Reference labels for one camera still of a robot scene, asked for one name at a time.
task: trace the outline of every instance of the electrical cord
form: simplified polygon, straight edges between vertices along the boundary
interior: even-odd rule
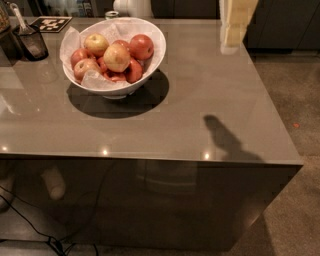
[[[10,191],[10,190],[2,187],[1,185],[0,185],[0,188],[1,188],[2,190],[6,191],[7,193],[13,195],[15,198],[19,199],[21,202],[23,202],[23,203],[25,203],[25,204],[27,204],[27,205],[30,205],[30,206],[32,206],[32,207],[34,207],[34,208],[37,208],[38,210],[43,211],[43,209],[41,209],[40,207],[38,207],[38,206],[36,206],[36,205],[34,205],[34,204],[31,204],[31,203],[27,202],[26,200],[22,199],[21,197],[19,197],[18,195],[16,195],[16,194],[13,193],[12,191]]]
[[[97,190],[97,195],[96,195],[96,199],[95,199],[95,202],[94,202],[94,205],[93,205],[93,210],[90,214],[90,216],[88,216],[87,220],[85,221],[85,223],[79,227],[77,230],[73,231],[72,233],[70,233],[69,235],[66,235],[65,237],[59,239],[60,242],[63,242],[63,241],[66,241],[68,240],[69,238],[71,238],[72,236],[76,235],[77,233],[79,233],[85,226],[87,226],[90,221],[92,220],[92,218],[94,217],[95,213],[96,213],[96,208],[98,206],[98,203],[99,203],[99,199],[100,199],[100,196],[101,196],[101,190],[102,190],[102,185],[107,177],[107,174],[114,168],[114,165],[115,163],[112,162],[111,166],[105,171],[105,173],[103,174],[102,178],[101,178],[101,181],[100,181],[100,184],[99,184],[99,187],[98,187],[98,190]]]
[[[105,178],[106,178],[106,176],[107,176],[107,173],[109,173],[109,172],[106,171],[106,172],[104,173],[102,179],[101,179],[101,182],[100,182],[99,188],[98,188],[98,193],[97,193],[97,196],[96,196],[96,199],[95,199],[95,203],[94,203],[94,206],[93,206],[93,211],[92,211],[91,215],[89,216],[89,218],[87,219],[85,225],[87,225],[87,224],[90,222],[90,220],[92,219],[92,217],[95,215],[95,209],[96,209],[96,207],[98,206],[98,202],[99,202],[100,195],[101,195],[101,190],[102,190],[102,185],[103,185],[103,182],[104,182],[104,180],[105,180]],[[31,203],[27,202],[26,200],[22,199],[21,197],[19,197],[18,195],[16,195],[16,194],[13,193],[12,191],[4,188],[3,186],[0,185],[0,188],[1,188],[2,190],[6,191],[7,193],[10,193],[11,195],[13,195],[14,197],[16,197],[16,198],[17,198],[18,200],[20,200],[21,202],[23,202],[23,203],[25,203],[25,204],[27,204],[27,205],[29,205],[29,206],[32,206],[32,207],[34,207],[34,208],[37,208],[37,209],[43,211],[40,207],[38,207],[38,206],[36,206],[36,205],[34,205],[34,204],[31,204]],[[14,210],[21,218],[23,218],[23,219],[32,227],[32,229],[33,229],[37,234],[42,235],[42,236],[44,236],[44,237],[47,237],[47,238],[48,238],[48,241],[45,242],[45,243],[46,243],[58,256],[68,256],[68,254],[70,253],[70,251],[72,250],[72,248],[73,248],[76,244],[75,244],[75,243],[72,243],[69,247],[67,247],[67,249],[63,250],[63,246],[62,246],[62,243],[61,243],[61,242],[64,241],[64,240],[66,240],[66,239],[68,239],[68,238],[70,238],[70,237],[72,237],[73,235],[77,234],[79,231],[81,231],[81,229],[83,228],[83,226],[85,226],[85,225],[83,225],[83,226],[80,227],[78,230],[76,230],[76,231],[72,232],[71,234],[65,236],[64,238],[58,240],[58,239],[56,239],[56,238],[53,237],[53,236],[44,234],[44,233],[40,232],[39,230],[37,230],[37,229],[35,228],[35,226],[32,224],[32,222],[29,221],[22,213],[20,213],[5,197],[3,197],[2,195],[0,195],[0,198],[2,198],[2,199],[6,202],[6,204],[7,204],[12,210]],[[96,256],[99,256],[99,251],[98,251],[96,245],[93,244],[93,247],[94,247],[94,249],[95,249]]]
[[[55,237],[40,232],[40,231],[32,224],[32,222],[29,221],[29,220],[27,219],[27,217],[25,217],[22,213],[20,213],[4,196],[0,195],[0,198],[2,198],[2,200],[3,200],[4,202],[6,202],[6,204],[7,204],[13,211],[15,211],[22,219],[24,219],[24,220],[30,225],[30,227],[31,227],[37,234],[48,238],[48,241],[46,242],[46,244],[48,244],[48,245],[51,247],[51,249],[53,249],[53,250],[57,253],[58,256],[65,256],[63,250],[61,251],[61,248],[62,248],[61,243],[60,243]]]

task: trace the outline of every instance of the glass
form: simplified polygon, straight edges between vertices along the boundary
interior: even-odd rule
[[[13,34],[23,50],[25,57],[30,61],[43,60],[49,56],[47,46],[43,40],[40,30],[37,26],[30,25],[33,32],[28,34],[20,34],[20,26],[13,30]]]

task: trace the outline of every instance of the glossy countertop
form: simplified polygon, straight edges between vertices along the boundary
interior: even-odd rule
[[[0,67],[1,154],[301,164],[246,49],[221,54],[220,21],[150,20],[167,52],[125,99],[73,85],[59,59],[64,33],[101,20],[73,18],[42,34],[48,58]]]

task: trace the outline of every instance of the cabinet door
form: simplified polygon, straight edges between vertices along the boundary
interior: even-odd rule
[[[174,18],[175,0],[151,0],[151,8],[155,18]]]
[[[259,0],[244,39],[247,48],[259,47],[260,38],[268,20],[273,1],[274,0]]]
[[[217,19],[219,7],[217,0],[175,0],[175,18]]]
[[[297,49],[320,0],[273,0],[259,48]]]
[[[320,50],[320,3],[302,38],[299,50]]]

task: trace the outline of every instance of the apple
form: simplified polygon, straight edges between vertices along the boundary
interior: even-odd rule
[[[84,40],[84,47],[94,54],[97,58],[102,57],[109,47],[108,40],[99,33],[92,33]]]
[[[128,51],[130,51],[130,45],[125,40],[118,39],[118,40],[114,41],[112,44],[121,44],[122,46],[126,47]]]
[[[108,70],[107,72],[103,73],[105,79],[118,82],[118,81],[126,81],[126,76],[123,73],[116,73]]]
[[[137,60],[149,59],[154,51],[154,44],[150,37],[145,34],[137,34],[129,43],[130,54]]]
[[[100,57],[99,59],[97,59],[97,63],[100,66],[102,73],[107,72],[108,68],[107,68],[106,63],[104,63],[103,56]]]
[[[75,50],[70,58],[71,67],[74,69],[74,66],[77,64],[78,61],[82,59],[95,59],[96,57],[86,48],[79,48]]]
[[[122,73],[130,64],[130,54],[121,44],[112,44],[103,55],[103,60],[108,69]]]
[[[133,84],[137,82],[143,73],[143,68],[141,64],[131,57],[130,65],[125,71],[126,80],[128,83]]]
[[[81,83],[85,73],[88,70],[96,70],[97,72],[102,74],[98,63],[95,60],[93,60],[93,59],[82,59],[74,66],[74,70],[73,70],[74,77],[77,80],[77,82]]]

